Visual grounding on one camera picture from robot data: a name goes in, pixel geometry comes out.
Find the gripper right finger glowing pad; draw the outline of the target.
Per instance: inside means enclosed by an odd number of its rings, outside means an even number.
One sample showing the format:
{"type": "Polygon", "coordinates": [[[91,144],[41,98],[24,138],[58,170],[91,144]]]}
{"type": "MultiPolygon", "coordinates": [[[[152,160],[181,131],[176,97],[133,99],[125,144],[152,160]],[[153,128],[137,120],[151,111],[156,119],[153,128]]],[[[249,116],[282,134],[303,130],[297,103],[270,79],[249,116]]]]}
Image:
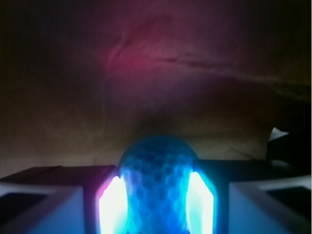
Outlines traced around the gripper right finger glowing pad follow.
{"type": "Polygon", "coordinates": [[[193,234],[309,234],[311,174],[286,162],[196,160],[187,191],[193,234]]]}

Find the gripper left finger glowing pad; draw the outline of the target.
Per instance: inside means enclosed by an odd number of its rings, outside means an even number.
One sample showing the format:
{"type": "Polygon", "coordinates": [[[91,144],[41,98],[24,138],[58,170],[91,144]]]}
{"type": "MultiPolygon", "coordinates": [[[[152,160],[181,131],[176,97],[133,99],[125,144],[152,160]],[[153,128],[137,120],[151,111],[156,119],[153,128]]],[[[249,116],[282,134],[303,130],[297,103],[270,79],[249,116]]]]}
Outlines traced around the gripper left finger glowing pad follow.
{"type": "Polygon", "coordinates": [[[127,219],[114,165],[33,167],[0,180],[3,234],[124,234],[127,219]]]}

